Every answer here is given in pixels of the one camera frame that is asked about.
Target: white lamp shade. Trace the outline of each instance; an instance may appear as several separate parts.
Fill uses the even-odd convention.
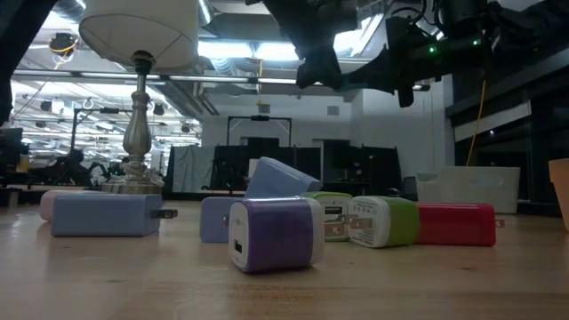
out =
[[[79,33],[102,58],[132,65],[137,51],[154,56],[154,70],[198,63],[197,0],[89,0]]]

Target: white container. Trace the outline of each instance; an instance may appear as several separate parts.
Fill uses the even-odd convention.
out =
[[[497,213],[517,212],[519,168],[445,167],[440,173],[418,173],[420,202],[491,204]]]

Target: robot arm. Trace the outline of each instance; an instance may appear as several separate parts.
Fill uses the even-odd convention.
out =
[[[551,39],[569,35],[563,32],[569,27],[566,0],[544,0],[522,12],[487,0],[433,0],[436,24],[445,33],[445,38],[437,41],[416,25],[428,7],[428,0],[423,0],[418,19],[390,17],[384,21],[387,45],[377,58],[342,75],[333,36],[355,28],[355,23],[350,23],[357,19],[354,1],[293,1],[295,5],[262,0],[305,60],[297,74],[300,88],[320,82],[336,91],[397,91],[401,107],[413,104],[412,88],[417,81],[473,68],[489,70],[501,57],[508,56],[502,62],[510,62],[512,55],[527,58]]]

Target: fluorescent light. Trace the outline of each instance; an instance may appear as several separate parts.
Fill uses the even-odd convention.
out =
[[[246,84],[249,79],[239,76],[170,76],[174,81],[203,81],[229,84]]]
[[[192,136],[188,136],[188,137],[184,137],[184,136],[156,136],[156,139],[157,140],[172,140],[172,141],[174,141],[174,140],[176,140],[176,141],[179,141],[179,140],[191,140],[191,141],[197,140],[196,137],[192,137]]]
[[[350,54],[351,57],[362,53],[367,44],[369,44],[370,40],[372,40],[372,36],[375,34],[375,31],[380,26],[382,20],[383,20],[383,13],[380,13],[376,16],[373,16],[371,20],[369,20],[369,23],[367,23],[367,26],[365,27],[364,27],[364,21],[362,21],[362,28],[364,29],[364,31],[360,36],[359,41],[354,45],[352,53]]]
[[[198,43],[197,52],[199,55],[210,59],[223,58],[251,58],[251,46],[239,42],[206,42]]]
[[[294,45],[291,43],[263,43],[257,49],[256,58],[274,61],[298,60]]]
[[[260,84],[296,84],[295,79],[259,78]]]
[[[339,33],[334,38],[334,50],[336,52],[343,52],[354,48],[360,41],[362,34],[370,24],[372,17],[362,20],[361,28],[352,31]]]
[[[16,69],[14,76],[72,76],[68,71],[51,71],[51,70],[23,70]]]
[[[108,78],[108,79],[137,79],[138,76],[134,74],[124,73],[102,73],[102,72],[82,72],[82,76],[95,77],[95,78]]]
[[[104,122],[98,122],[97,124],[95,124],[103,129],[107,129],[107,130],[113,130],[115,129],[115,126],[113,124],[109,124],[109,123],[104,123]]]

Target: pink charger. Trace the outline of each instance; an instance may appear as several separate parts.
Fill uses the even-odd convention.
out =
[[[490,204],[419,203],[416,244],[496,244],[496,220]]]

